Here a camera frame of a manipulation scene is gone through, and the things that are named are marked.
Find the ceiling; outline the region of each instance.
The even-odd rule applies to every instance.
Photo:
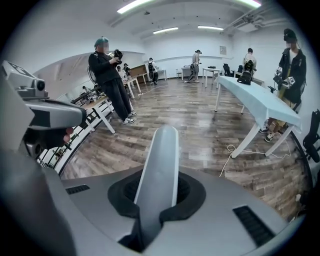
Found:
[[[263,27],[282,25],[288,18],[273,0],[256,0],[258,9],[238,0],[153,0],[126,13],[117,10],[134,0],[68,0],[59,12],[74,19],[102,20],[106,25],[125,30],[141,39],[154,36],[161,29],[179,27],[179,31],[197,31],[198,25],[224,28],[223,33],[233,34],[237,20],[247,18]]]

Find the sign on wall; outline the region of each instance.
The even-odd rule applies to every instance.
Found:
[[[227,55],[227,47],[226,46],[220,46],[220,54]]]

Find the white wall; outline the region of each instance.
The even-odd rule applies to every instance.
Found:
[[[109,27],[94,13],[71,17],[64,13],[67,4],[72,2],[38,4],[8,40],[1,57],[34,73],[57,61],[94,51],[94,43],[101,36],[109,39],[110,50],[144,53],[139,38]]]
[[[216,66],[223,69],[224,63],[230,63],[233,57],[232,39],[218,32],[179,32],[158,34],[143,41],[145,45],[144,61],[150,57],[167,76],[176,77],[176,69],[181,72],[184,65],[192,63],[192,55],[200,50],[200,76],[202,67]],[[227,55],[220,55],[220,46],[226,46]]]
[[[286,27],[268,27],[251,33],[240,33],[233,37],[232,65],[237,67],[243,61],[248,48],[253,49],[253,55],[257,59],[257,72],[255,77],[265,81],[266,86],[273,86],[274,73],[279,65],[282,52],[286,48],[284,41],[284,29]],[[302,94],[302,106],[299,116],[302,121],[302,133],[294,131],[301,145],[303,139],[309,133],[312,111],[320,109],[320,74],[319,64],[312,48],[302,33],[295,27],[291,27],[297,34],[298,43],[306,56],[306,83],[304,93]],[[310,160],[310,168],[313,175],[320,168],[320,164]]]
[[[143,54],[124,52],[122,64],[120,65],[121,68],[124,67],[124,63],[127,63],[130,68],[143,65]],[[93,88],[94,84],[91,82],[88,76],[87,67],[88,64],[85,63],[84,65],[81,65],[81,68],[78,68],[77,71],[73,72],[71,75],[66,75],[59,81],[46,83],[45,89],[48,91],[49,97],[51,99],[57,99],[61,95],[69,93],[68,95],[71,98],[76,99],[81,93],[83,93],[83,91],[81,91],[82,86]]]

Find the wooden floor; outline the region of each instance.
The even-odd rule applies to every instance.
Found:
[[[140,86],[144,95],[136,93],[136,99],[131,100],[138,113],[135,123],[123,125],[114,113],[111,125],[116,133],[111,134],[101,123],[66,165],[62,179],[103,175],[144,164],[154,132],[165,124],[178,130],[180,166],[219,176],[230,155],[227,146],[237,147],[254,124],[248,110],[240,114],[241,103],[225,89],[215,113],[218,90],[211,84],[205,89],[201,83],[170,79],[160,81],[157,87]],[[279,138],[277,135],[266,143],[264,136],[258,133],[246,150],[264,153]],[[299,153],[293,152],[291,136],[287,144],[291,157],[242,152],[229,160],[222,176],[242,185],[288,220],[300,210],[295,195],[307,190],[308,183],[303,163],[295,163]],[[287,144],[282,143],[274,154],[289,154]]]

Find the black backpack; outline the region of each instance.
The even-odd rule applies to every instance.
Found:
[[[149,63],[149,64],[148,64],[148,69],[149,69],[149,72],[150,72],[150,73],[153,73],[153,72],[154,72],[155,68],[154,68],[154,66],[152,65],[152,63]]]

